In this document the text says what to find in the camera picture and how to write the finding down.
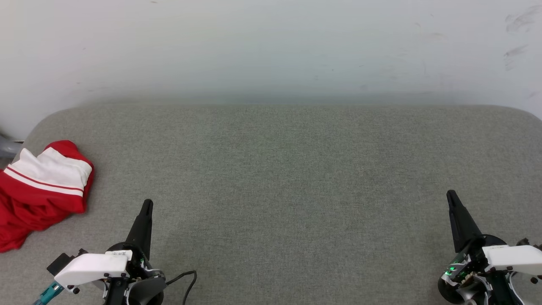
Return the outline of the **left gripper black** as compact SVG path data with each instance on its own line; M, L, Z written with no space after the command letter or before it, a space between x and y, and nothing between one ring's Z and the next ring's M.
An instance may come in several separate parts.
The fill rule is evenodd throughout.
M161 305L166 280L164 272L151 267L153 201L145 199L125 242L110 247L111 254L131 254L120 275L108 276L103 305Z

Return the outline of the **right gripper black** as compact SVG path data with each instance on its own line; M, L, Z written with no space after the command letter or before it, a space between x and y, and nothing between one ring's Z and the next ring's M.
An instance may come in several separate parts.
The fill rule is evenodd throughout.
M489 262L483 247L505 247L506 243L482 234L455 190L446 193L452 238L457 255L438 280L438 290L455 305L520 305L511 270L486 270Z

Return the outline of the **red white basketball jersey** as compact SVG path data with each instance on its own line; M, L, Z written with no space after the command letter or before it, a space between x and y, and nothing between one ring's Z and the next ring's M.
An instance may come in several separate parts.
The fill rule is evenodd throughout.
M27 237L87 210L95 168L77 145L53 141L34 155L0 169L0 253L17 250Z

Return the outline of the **grey rounded object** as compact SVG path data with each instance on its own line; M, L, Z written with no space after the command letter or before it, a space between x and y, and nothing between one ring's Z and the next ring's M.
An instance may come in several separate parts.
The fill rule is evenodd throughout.
M22 150L25 141L13 140L0 133L0 158L15 158Z

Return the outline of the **grey fabric sofa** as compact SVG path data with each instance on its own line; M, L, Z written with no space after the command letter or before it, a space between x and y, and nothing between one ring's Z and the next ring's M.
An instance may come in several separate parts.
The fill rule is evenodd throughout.
M145 199L151 265L198 274L187 305L449 305L449 189L483 233L542 243L542 120L517 109L87 106L25 147L62 139L95 166L88 210L0 254L0 305L124 241Z

